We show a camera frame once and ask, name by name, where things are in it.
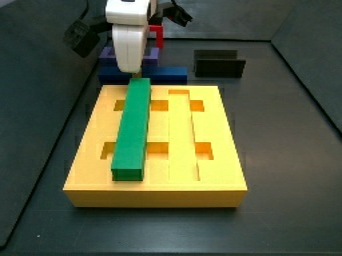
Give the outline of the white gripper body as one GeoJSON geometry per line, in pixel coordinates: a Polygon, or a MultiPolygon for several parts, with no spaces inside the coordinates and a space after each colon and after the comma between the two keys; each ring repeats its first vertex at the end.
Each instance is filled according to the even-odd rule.
{"type": "Polygon", "coordinates": [[[143,26],[155,14],[156,6],[156,0],[107,0],[107,22],[119,25],[143,26]]]}

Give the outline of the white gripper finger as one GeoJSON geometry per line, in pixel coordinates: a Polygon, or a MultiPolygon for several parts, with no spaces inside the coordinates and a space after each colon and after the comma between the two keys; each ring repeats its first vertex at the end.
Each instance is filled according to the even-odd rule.
{"type": "Polygon", "coordinates": [[[112,25],[114,51],[122,72],[138,73],[147,43],[148,26],[112,25]]]}

